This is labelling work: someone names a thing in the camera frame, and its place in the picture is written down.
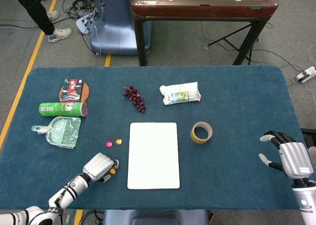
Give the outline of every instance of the white snack package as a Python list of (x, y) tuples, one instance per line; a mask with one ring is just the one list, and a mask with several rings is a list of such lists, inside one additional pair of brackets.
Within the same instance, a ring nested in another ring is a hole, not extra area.
[(175, 103), (184, 103), (200, 101), (201, 95), (198, 92), (198, 82), (183, 83), (170, 86), (160, 86), (159, 90), (164, 95), (163, 103), (171, 105)]

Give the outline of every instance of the yellow floor line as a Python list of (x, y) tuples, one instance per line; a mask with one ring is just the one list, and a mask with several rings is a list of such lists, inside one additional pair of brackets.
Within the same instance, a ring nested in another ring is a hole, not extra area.
[(107, 54), (107, 58), (105, 58), (104, 67), (109, 67), (111, 62), (111, 54)]
[(83, 213), (82, 209), (76, 210), (76, 216), (75, 216), (74, 225), (79, 225), (79, 222), (80, 222), (80, 220), (82, 218), (82, 213)]
[[(56, 4), (56, 1), (57, 0), (53, 0), (51, 5), (50, 5), (50, 8), (49, 8), (49, 11), (53, 11), (54, 7), (55, 7), (55, 4)], [(35, 48), (34, 48), (34, 51), (33, 51), (33, 54), (31, 56), (31, 59), (30, 59), (30, 62), (28, 64), (28, 67), (26, 68), (26, 71), (24, 73), (24, 76), (23, 76), (23, 79), (21, 81), (21, 84), (20, 84), (20, 87), (18, 89), (18, 92), (16, 93), (16, 96), (14, 98), (14, 101), (12, 103), (12, 106), (11, 106), (11, 109), (10, 109), (10, 112), (8, 114), (8, 117), (6, 118), (5, 120), (5, 123), (4, 123), (4, 126), (3, 126), (3, 129), (1, 131), (1, 134), (0, 134), (0, 150), (2, 148), (2, 145), (3, 145), (3, 142), (4, 142), (4, 139), (5, 139), (5, 136), (8, 132), (8, 129), (9, 129), (9, 126), (11, 124), (11, 121), (12, 121), (12, 118), (13, 118), (13, 115), (14, 115), (14, 112), (16, 110), (16, 107), (19, 103), (19, 100), (21, 98), (21, 95), (22, 95), (22, 91), (23, 91), (23, 88), (25, 86), (25, 82), (26, 82), (26, 78), (28, 76), (28, 74), (30, 73), (32, 67), (33, 67), (33, 64), (35, 62), (35, 59), (36, 59), (36, 56), (38, 54), (38, 51), (40, 49), (40, 45), (41, 45), (41, 42), (43, 40), (43, 37), (44, 37), (44, 33), (43, 31), (40, 33), (39, 35), (39, 39), (35, 45)]]
[[(111, 54), (107, 54), (107, 57), (105, 58), (104, 67), (109, 67), (111, 62)], [(75, 222), (74, 225), (79, 225), (79, 222), (82, 218), (83, 210), (76, 210), (76, 216), (75, 216)]]

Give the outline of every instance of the blue tablecloth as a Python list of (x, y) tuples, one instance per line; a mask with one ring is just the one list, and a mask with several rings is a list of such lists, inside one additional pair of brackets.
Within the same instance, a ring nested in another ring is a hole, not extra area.
[[(82, 78), (90, 86), (88, 115), (74, 150), (50, 145), (31, 131), (53, 119), (42, 117), (38, 107), (59, 101), (66, 78)], [(161, 85), (193, 81), (201, 102), (163, 104)], [(145, 98), (145, 114), (122, 95), (131, 84)], [(180, 189), (128, 190), (129, 126), (144, 121), (177, 123)], [(190, 138), (198, 121), (213, 127), (204, 145)], [(0, 209), (48, 207), (48, 199), (98, 152), (119, 159), (120, 168), (108, 183), (91, 183), (70, 208), (297, 208), (292, 180), (258, 157), (262, 152), (280, 161), (271, 143), (259, 141), (268, 130), (303, 140), (283, 75), (273, 66), (38, 68), (28, 76), (0, 154)], [(121, 146), (105, 148), (116, 138)]]

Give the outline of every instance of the clear plastic bag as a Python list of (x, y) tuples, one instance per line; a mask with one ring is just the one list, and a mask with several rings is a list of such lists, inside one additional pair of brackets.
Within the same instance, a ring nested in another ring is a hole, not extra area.
[(48, 126), (34, 125), (32, 130), (38, 134), (46, 133), (46, 139), (52, 145), (73, 149), (77, 143), (80, 124), (80, 118), (58, 116)]
[(165, 105), (200, 101), (201, 95), (198, 91), (198, 82), (183, 83), (170, 86), (160, 86), (160, 92), (164, 95)]

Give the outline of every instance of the white shoe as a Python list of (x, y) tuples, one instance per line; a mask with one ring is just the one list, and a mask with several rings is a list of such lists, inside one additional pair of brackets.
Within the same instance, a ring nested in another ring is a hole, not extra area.
[(68, 38), (72, 33), (71, 29), (55, 29), (52, 35), (46, 35), (49, 43)]
[(49, 20), (54, 20), (59, 16), (59, 12), (57, 10), (54, 10), (52, 12), (47, 12), (47, 16), (49, 18)]

